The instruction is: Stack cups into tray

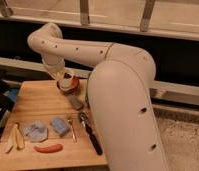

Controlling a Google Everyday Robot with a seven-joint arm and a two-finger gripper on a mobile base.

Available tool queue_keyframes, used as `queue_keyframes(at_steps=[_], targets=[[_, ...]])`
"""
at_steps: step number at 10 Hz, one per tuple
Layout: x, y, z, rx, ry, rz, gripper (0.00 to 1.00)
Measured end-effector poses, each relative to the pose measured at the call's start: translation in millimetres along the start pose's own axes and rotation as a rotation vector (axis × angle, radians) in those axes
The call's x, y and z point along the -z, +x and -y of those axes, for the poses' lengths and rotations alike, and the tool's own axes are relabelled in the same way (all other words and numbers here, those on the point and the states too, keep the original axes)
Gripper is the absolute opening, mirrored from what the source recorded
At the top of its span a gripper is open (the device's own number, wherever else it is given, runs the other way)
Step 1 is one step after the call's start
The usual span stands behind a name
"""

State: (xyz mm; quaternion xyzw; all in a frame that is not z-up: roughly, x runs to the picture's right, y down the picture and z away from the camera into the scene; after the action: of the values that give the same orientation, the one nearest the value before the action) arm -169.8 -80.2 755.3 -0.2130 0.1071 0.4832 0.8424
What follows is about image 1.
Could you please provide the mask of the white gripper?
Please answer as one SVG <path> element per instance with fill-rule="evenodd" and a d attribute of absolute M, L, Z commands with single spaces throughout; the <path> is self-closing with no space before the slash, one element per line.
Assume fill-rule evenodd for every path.
<path fill-rule="evenodd" d="M 47 64 L 43 61 L 43 66 L 49 75 L 59 84 L 71 84 L 74 76 L 72 69 L 65 67 L 65 61 L 59 60 L 56 64 Z"/>

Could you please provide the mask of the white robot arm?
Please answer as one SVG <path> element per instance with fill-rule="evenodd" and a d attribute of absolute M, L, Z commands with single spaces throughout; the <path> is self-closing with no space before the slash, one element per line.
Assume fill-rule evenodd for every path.
<path fill-rule="evenodd" d="M 145 50 L 118 43 L 66 40 L 54 23 L 28 36 L 51 76 L 67 60 L 93 69 L 88 100 L 110 171 L 169 171 L 150 86 L 156 66 Z"/>

